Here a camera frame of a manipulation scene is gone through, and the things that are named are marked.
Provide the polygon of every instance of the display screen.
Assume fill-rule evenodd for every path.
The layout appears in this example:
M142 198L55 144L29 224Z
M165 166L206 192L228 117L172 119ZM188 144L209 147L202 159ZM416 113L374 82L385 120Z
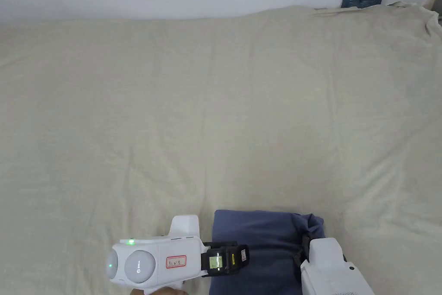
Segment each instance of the display screen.
M209 263L210 269L222 268L222 257L221 256L209 257L208 263Z

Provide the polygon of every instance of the blue cloth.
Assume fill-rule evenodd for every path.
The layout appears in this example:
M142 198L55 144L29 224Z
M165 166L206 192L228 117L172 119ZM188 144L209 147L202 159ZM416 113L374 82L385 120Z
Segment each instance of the blue cloth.
M324 238L323 225L314 215L217 210L212 240L247 244L250 263L236 275L212 278L209 295L302 295L293 254L303 234Z

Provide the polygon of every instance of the white handheld device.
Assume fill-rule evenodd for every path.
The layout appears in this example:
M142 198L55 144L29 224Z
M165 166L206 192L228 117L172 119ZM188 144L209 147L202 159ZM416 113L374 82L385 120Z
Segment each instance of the white handheld device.
M184 280L199 276L238 273L248 261L246 245L202 242L198 216L175 216L167 236L114 244L106 274L111 282L150 294L166 286L181 289Z
M311 240L300 272L303 295L374 295L357 267L346 261L334 238Z

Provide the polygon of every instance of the beige cloth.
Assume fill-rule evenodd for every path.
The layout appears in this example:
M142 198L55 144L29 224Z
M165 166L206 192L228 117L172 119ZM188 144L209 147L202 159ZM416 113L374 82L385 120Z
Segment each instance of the beige cloth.
M440 293L441 39L403 4L3 27L0 292L129 294L114 242L226 208L317 214L376 295Z

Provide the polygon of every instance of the red handwritten label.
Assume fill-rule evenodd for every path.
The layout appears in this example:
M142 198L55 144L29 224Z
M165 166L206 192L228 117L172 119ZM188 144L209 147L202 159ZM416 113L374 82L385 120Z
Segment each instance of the red handwritten label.
M186 256L171 256L166 259L166 269L184 267L186 265Z

